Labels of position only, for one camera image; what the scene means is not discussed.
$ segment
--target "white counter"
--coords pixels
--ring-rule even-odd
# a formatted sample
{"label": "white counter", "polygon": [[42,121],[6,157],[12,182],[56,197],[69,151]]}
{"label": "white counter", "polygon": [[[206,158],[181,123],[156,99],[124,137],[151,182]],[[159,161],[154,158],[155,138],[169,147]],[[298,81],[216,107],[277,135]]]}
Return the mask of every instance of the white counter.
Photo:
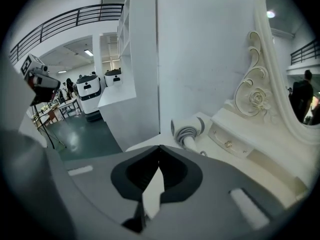
{"label": "white counter", "polygon": [[98,104],[98,108],[100,109],[104,106],[133,99],[135,97],[136,89],[135,84],[133,82],[106,87],[102,93],[101,99]]}
{"label": "white counter", "polygon": [[147,107],[153,104],[145,97],[137,97],[133,78],[125,80],[121,85],[106,87],[98,104],[122,151],[159,134],[159,123],[154,123],[154,114]]}

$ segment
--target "ceiling light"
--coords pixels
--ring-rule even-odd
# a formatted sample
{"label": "ceiling light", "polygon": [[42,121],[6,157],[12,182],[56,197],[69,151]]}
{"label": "ceiling light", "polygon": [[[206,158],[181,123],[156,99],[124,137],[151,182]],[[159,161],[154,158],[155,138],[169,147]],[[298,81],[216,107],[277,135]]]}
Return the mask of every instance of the ceiling light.
{"label": "ceiling light", "polygon": [[89,56],[93,56],[93,53],[92,53],[91,51],[89,51],[89,50],[84,50],[84,52],[85,52],[86,54],[88,54]]}
{"label": "ceiling light", "polygon": [[118,61],[120,61],[120,59],[114,59],[114,60],[113,60],[113,62],[118,62]]}
{"label": "ceiling light", "polygon": [[267,15],[268,18],[274,18],[276,16],[275,13],[273,11],[271,11],[271,10],[268,10],[266,12],[266,15]]}

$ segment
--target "metal railing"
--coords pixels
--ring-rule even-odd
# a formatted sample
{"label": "metal railing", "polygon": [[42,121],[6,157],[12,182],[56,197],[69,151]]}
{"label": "metal railing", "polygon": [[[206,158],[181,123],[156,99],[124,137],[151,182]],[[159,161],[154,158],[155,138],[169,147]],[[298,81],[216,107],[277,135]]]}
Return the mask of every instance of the metal railing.
{"label": "metal railing", "polygon": [[95,4],[69,10],[53,17],[22,38],[10,51],[9,59],[12,64],[16,64],[31,49],[62,31],[88,23],[117,21],[123,8],[122,3]]}
{"label": "metal railing", "polygon": [[301,63],[310,58],[320,57],[320,45],[317,39],[291,53],[291,65]]}

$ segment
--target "green floor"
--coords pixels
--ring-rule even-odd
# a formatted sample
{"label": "green floor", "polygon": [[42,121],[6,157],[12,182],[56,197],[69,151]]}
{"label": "green floor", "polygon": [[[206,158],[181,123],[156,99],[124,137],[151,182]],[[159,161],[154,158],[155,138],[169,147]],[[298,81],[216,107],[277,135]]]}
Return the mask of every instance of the green floor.
{"label": "green floor", "polygon": [[[48,125],[47,129],[53,131],[66,145],[67,148],[64,148],[58,141],[51,138],[63,161],[101,157],[122,152],[103,119],[88,122],[84,114],[75,115]],[[48,147],[51,147],[51,142],[46,134],[42,131],[41,133],[45,136]]]}

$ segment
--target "ornate white mirror frame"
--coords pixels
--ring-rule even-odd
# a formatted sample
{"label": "ornate white mirror frame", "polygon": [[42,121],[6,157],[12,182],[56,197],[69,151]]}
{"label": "ornate white mirror frame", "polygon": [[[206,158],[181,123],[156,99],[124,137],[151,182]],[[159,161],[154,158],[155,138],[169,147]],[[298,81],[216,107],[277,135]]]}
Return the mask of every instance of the ornate white mirror frame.
{"label": "ornate white mirror frame", "polygon": [[307,126],[300,123],[288,99],[285,81],[278,65],[277,54],[272,40],[266,0],[254,0],[254,20],[256,31],[261,39],[264,63],[269,72],[272,93],[286,127],[299,141],[309,145],[319,145],[320,125]]}

